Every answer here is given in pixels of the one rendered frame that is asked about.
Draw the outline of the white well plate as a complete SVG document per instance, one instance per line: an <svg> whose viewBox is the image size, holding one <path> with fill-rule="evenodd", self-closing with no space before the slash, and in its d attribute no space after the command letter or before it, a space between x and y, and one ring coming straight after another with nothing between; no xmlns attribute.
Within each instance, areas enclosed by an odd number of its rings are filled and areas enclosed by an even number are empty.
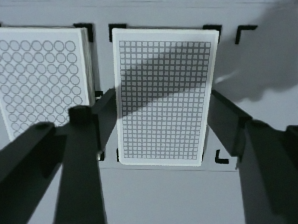
<svg viewBox="0 0 298 224"><path fill-rule="evenodd" d="M63 126L69 107L95 103L88 28L0 27L0 108L10 141L37 122Z"/></svg>
<svg viewBox="0 0 298 224"><path fill-rule="evenodd" d="M112 34L119 161L201 166L219 31Z"/></svg>

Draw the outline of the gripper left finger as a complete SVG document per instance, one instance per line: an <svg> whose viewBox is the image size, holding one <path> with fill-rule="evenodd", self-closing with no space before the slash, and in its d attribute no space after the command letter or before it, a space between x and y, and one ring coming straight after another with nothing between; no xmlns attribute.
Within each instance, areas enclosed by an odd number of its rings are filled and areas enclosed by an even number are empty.
<svg viewBox="0 0 298 224"><path fill-rule="evenodd" d="M98 154L117 122L115 88L67 111L63 126L37 122L0 150L0 224L28 224L61 165L52 224L108 224Z"/></svg>

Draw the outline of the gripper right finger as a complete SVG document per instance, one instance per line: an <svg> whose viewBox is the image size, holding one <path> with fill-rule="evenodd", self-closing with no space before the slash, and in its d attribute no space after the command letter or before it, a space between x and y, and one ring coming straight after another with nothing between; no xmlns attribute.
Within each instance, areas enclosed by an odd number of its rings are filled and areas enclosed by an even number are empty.
<svg viewBox="0 0 298 224"><path fill-rule="evenodd" d="M245 224L298 224L298 125L276 130L216 90L207 123L238 157Z"/></svg>

